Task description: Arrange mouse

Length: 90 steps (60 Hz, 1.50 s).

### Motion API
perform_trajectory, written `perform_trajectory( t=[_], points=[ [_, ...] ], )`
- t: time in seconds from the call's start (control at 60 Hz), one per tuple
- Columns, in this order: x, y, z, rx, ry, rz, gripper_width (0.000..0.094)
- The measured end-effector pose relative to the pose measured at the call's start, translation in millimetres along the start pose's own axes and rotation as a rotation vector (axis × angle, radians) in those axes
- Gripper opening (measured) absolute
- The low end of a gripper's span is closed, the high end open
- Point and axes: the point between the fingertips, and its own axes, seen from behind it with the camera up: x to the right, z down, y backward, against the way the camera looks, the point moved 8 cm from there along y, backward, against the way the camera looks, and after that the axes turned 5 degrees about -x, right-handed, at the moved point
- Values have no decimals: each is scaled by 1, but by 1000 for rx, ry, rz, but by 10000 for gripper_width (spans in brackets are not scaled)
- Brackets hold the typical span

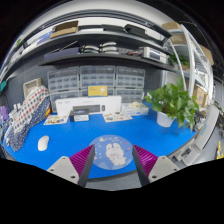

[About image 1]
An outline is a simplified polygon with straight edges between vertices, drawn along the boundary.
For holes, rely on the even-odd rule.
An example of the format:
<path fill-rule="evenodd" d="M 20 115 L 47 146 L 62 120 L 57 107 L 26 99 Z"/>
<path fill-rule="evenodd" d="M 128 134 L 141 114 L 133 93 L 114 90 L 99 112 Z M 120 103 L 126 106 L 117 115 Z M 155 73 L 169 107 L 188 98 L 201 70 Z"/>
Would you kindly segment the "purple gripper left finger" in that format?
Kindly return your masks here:
<path fill-rule="evenodd" d="M 95 146 L 90 145 L 70 157 L 60 157 L 47 171 L 76 185 L 85 187 L 94 156 Z"/>

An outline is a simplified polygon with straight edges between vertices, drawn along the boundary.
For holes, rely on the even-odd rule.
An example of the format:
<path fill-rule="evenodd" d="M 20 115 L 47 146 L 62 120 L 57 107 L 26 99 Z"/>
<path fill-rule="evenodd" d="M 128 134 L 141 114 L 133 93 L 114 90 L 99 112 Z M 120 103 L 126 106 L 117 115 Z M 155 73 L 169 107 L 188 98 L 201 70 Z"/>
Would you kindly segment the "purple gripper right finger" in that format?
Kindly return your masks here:
<path fill-rule="evenodd" d="M 179 171 L 179 168 L 166 156 L 157 157 L 137 145 L 133 146 L 132 155 L 142 186 Z"/>

